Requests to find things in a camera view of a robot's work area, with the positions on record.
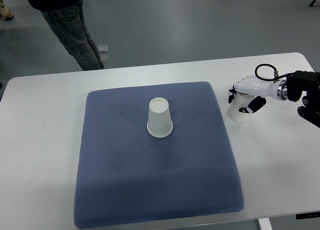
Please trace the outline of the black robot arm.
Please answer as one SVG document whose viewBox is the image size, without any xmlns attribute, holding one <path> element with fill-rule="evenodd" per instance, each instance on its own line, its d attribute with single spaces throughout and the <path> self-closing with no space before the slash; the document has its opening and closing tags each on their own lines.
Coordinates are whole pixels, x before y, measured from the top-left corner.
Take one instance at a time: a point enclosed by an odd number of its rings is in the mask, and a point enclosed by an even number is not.
<svg viewBox="0 0 320 230">
<path fill-rule="evenodd" d="M 243 122 L 266 105 L 267 97 L 278 101 L 298 102 L 298 115 L 320 126 L 320 74 L 296 71 L 274 78 L 254 75 L 240 80 L 228 91 L 227 113 L 235 121 Z"/>
</svg>

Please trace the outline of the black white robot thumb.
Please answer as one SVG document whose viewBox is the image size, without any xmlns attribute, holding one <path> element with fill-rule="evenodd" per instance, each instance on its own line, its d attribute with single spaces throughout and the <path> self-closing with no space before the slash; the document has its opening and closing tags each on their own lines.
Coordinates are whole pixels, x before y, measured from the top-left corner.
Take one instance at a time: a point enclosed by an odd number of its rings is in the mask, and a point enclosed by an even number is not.
<svg viewBox="0 0 320 230">
<path fill-rule="evenodd" d="M 246 107 L 241 107 L 240 113 L 253 114 L 260 110 L 266 104 L 266 99 L 261 96 L 256 96 Z"/>
</svg>

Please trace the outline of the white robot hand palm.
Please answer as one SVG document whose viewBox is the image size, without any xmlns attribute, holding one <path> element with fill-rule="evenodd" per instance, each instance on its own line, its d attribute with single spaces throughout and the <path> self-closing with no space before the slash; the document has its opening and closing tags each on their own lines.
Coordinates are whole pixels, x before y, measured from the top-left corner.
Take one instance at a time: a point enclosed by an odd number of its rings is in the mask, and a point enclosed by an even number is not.
<svg viewBox="0 0 320 230">
<path fill-rule="evenodd" d="M 285 101 L 288 99 L 287 82 L 285 80 L 261 80 L 255 75 L 247 76 L 234 85 L 237 93 L 260 96 L 262 98 L 272 97 L 275 100 Z"/>
</svg>

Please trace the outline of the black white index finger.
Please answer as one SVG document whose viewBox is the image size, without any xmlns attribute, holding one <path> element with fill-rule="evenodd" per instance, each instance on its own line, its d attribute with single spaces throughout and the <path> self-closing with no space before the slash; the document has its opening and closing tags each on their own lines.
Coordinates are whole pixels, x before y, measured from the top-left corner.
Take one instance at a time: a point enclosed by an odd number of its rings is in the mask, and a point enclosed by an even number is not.
<svg viewBox="0 0 320 230">
<path fill-rule="evenodd" d="M 235 86 L 233 85 L 231 89 L 228 90 L 228 103 L 231 104 L 232 101 L 235 99 L 235 96 L 237 94 L 237 91 L 235 89 Z"/>
</svg>

